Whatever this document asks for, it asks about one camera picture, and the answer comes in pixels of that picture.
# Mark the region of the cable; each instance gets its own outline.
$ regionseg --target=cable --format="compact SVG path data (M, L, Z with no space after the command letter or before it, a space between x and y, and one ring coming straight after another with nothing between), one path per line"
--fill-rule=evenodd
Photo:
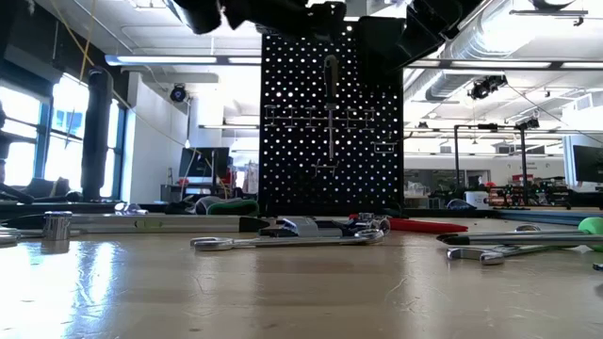
M75 34L73 33L73 31L71 30L71 28L69 27L69 24L67 23L67 21L65 20L65 17L63 17L63 13L58 9L57 6L57 1L56 0L50 0L51 5L53 6L53 9L55 10L55 12L58 15L58 18L60 19L60 21L63 23L63 25L65 26L65 29L67 29L67 32L69 33L69 35L72 37L73 42L75 43L75 45L77 46L77 48L80 50L80 52L82 52L82 54L84 55L84 59L88 61L88 63L90 64L90 66L94 66L94 61L92 61L92 59L90 59L90 56L88 56L88 54L86 53L86 50L84 49L84 47L82 47L81 43L79 43L79 41L77 40L77 38L75 37ZM151 127L152 129L154 129L157 133L159 133L160 135L162 135L163 137L166 137L167 139L175 142L176 144L186 147L186 145L178 140L176 140L175 138L161 132L161 130L159 130L158 128L154 127L150 122L146 121L144 118L142 118L137 112L136 110L130 105L128 104L123 98L122 96L115 90L113 89L113 95L117 98L117 100L122 103L122 105L124 105L126 108L128 108L138 119L140 119L142 122L144 122L145 124L147 124L149 127ZM201 152L197 151L196 149L193 149L195 153L198 153L199 155L203 155ZM226 186L224 185L224 183L222 182L221 178L218 177L218 182L219 184L222 186L222 189L224 190L224 199L228 199L227 195L226 195Z
M530 103L530 104L534 105L535 107L540 108L540 110L542 110L543 112L545 112L545 113L546 113L546 114L547 114L549 117L551 117L551 118L553 118L554 120L559 121L559 122L563 123L564 125L566 125L567 127L569 127L569 129L570 129L571 131L578 132L579 134L582 134L583 136L585 136L585 137L587 137L587 138L589 138L589 139L592 139L592 140L594 140L594 141L596 141L596 142L600 143L601 145L603 145L603 142L602 142L602 141L598 140L598 139L597 139L597 138L595 138L595 137L591 137L591 136L587 135L586 133L583 133L582 131L579 131L579 130L577 130L577 129L575 129L575 128L572 128L572 126L570 126L570 125L569 125L569 123L567 123L567 122L565 122L565 121L563 121L563 120L559 119L558 117L556 117L555 115L551 114L551 113L550 113L550 112L548 112L546 109L544 109L542 106L540 106L540 105L538 105L538 104L534 103L532 100L530 100L530 99L528 98L528 96L526 96L524 93L520 92L519 90L515 89L513 86L509 85L509 83L507 83L507 86L509 86L509 88L510 88L510 89L512 89L512 90L513 90L515 93L519 94L519 96L521 96L522 98L526 99L526 101L527 101L528 103Z

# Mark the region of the chrome wrench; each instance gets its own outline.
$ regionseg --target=chrome wrench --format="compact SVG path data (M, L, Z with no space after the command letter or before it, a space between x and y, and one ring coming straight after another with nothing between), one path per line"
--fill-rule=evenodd
M471 259L479 260L484 266L500 265L505 262L506 257L537 253L548 250L559 250L559 247L555 246L498 246L492 249L478 249L478 248L455 248L448 249L447 257L450 260L454 259Z
M376 244L383 241L381 230L362 230L354 236L319 236L319 237L259 237L255 239L232 239L225 237L198 237L190 239L190 246L198 251L232 250L249 247L282 247L282 246L326 246Z

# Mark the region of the computer screen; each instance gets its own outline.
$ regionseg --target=computer screen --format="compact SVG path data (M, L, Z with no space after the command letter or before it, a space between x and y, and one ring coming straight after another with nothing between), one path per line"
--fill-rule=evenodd
M212 152L217 152L214 165L216 175L224 177L228 173L228 147L197 147L182 149L180 157L180 177L211 177Z
M603 148L574 146L576 180L603 183Z

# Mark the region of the red handle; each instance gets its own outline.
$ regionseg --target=red handle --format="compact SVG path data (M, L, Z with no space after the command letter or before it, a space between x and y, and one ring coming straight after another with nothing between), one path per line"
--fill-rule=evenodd
M350 218L358 218L358 215L351 215ZM417 221L402 218L390 218L389 223L392 231L419 232L428 234L444 234L467 232L466 226L451 224L447 222Z

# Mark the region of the desk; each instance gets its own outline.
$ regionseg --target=desk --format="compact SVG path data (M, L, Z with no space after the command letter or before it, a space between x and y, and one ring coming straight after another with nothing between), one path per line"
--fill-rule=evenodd
M453 222L473 232L520 224ZM74 238L67 253L33 241L0 249L0 337L603 336L603 273L591 268L603 253L586 248L482 267L448 262L427 234L204 253L188 247L191 237L96 234Z

